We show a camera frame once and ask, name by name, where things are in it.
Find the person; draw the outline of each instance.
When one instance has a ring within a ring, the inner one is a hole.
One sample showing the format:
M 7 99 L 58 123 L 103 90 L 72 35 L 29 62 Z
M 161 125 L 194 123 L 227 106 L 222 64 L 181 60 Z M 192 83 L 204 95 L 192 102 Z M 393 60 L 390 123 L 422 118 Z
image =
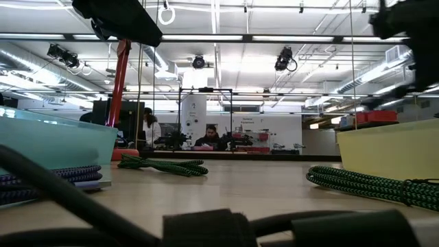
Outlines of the person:
M 145 131 L 146 144 L 154 146 L 154 141 L 162 135 L 160 124 L 156 116 L 152 114 L 151 108 L 145 108 L 143 111 L 143 130 Z
M 213 146 L 214 150 L 225 150 L 227 147 L 221 142 L 220 136 L 217 133 L 217 128 L 213 125 L 207 126 L 204 137 L 195 142 L 195 146 L 202 146 L 207 144 Z

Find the black metal frame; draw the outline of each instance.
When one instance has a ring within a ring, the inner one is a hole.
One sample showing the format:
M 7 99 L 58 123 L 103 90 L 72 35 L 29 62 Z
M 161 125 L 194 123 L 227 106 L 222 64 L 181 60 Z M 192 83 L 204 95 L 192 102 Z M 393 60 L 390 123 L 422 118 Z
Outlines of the black metal frame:
M 36 35 L 36 34 L 48 34 L 48 35 L 62 35 L 64 39 L 59 38 L 39 38 L 39 37 L 4 37 L 7 35 Z M 110 39 L 106 41 L 102 41 L 96 38 L 81 38 L 75 39 L 74 36 L 77 35 L 90 35 L 94 36 L 94 34 L 63 34 L 63 33 L 18 33 L 18 32 L 2 32 L 0 33 L 0 42 L 1 41 L 45 41 L 45 42 L 79 42 L 79 43 L 118 43 L 117 39 Z M 170 39 L 166 38 L 166 34 L 164 35 L 164 39 L 161 41 L 162 43 L 258 43 L 258 44 L 310 44 L 310 45 L 403 45 L 402 41 L 351 41 L 345 40 L 345 38 L 376 38 L 375 36 L 337 36 L 337 35 L 306 35 L 306 34 L 290 34 L 290 35 L 282 35 L 282 34 L 169 34 L 172 36 L 211 36 L 211 37 L 221 37 L 221 36 L 242 36 L 242 39 L 239 40 L 224 40 L 222 38 L 207 38 L 204 40 L 199 39 Z M 269 36 L 269 37 L 290 37 L 297 38 L 297 40 L 254 40 L 254 36 Z M 326 40 L 303 40 L 306 37 L 322 37 L 322 38 L 331 38 L 330 41 Z

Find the white shirt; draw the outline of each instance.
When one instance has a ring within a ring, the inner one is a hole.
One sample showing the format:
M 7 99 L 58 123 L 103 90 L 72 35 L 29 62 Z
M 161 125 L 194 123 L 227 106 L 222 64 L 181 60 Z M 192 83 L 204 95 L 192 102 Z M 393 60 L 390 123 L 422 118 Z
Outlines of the white shirt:
M 154 122 L 151 128 L 148 128 L 146 121 L 143 122 L 143 130 L 145 131 L 146 143 L 152 145 L 155 140 L 162 136 L 162 130 L 160 124 Z

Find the man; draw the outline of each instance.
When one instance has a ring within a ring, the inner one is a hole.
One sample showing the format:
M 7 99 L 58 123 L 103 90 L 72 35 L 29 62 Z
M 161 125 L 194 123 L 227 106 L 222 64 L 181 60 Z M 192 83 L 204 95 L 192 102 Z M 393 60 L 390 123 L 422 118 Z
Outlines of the man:
M 195 146 L 202 146 L 203 144 L 213 146 L 214 150 L 225 150 L 227 148 L 226 145 L 221 142 L 215 126 L 207 126 L 206 135 L 195 142 Z

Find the teal plastic bin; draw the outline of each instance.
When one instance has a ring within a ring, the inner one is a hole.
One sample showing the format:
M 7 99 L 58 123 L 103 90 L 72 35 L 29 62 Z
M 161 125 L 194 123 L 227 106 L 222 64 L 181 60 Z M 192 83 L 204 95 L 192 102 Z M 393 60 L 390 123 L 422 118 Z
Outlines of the teal plastic bin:
M 101 165 L 110 181 L 116 137 L 115 128 L 0 106 L 0 144 L 47 169 Z

